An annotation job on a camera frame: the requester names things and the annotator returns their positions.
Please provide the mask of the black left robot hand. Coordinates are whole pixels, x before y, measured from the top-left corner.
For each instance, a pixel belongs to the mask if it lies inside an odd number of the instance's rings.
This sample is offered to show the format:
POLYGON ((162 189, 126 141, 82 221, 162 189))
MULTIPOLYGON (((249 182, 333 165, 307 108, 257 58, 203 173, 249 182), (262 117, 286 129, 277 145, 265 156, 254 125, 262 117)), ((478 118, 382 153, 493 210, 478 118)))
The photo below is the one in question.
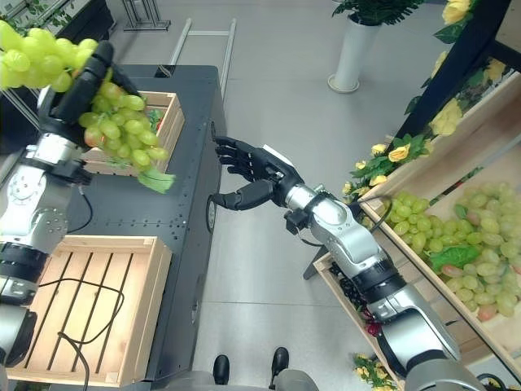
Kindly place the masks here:
POLYGON ((49 89, 41 93, 42 101, 38 104, 39 139, 53 134, 87 150, 79 117, 90 110, 91 102, 108 71, 112 71, 112 81, 124 92, 138 94, 133 82, 112 62, 113 54, 113 45, 101 41, 80 69, 79 75, 73 79, 69 90, 58 93, 49 89))

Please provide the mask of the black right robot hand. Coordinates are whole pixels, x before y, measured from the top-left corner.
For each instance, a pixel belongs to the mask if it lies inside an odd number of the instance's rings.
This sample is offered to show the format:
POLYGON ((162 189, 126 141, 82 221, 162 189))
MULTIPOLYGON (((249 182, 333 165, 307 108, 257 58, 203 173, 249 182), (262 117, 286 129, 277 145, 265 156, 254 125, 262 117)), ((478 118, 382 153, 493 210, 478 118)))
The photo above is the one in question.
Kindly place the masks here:
POLYGON ((292 165, 264 148, 225 136, 216 136, 215 143, 215 152, 227 171, 248 181, 237 191, 211 196, 215 204, 225 209, 243 211, 268 201, 285 207, 290 190, 304 183, 292 165))

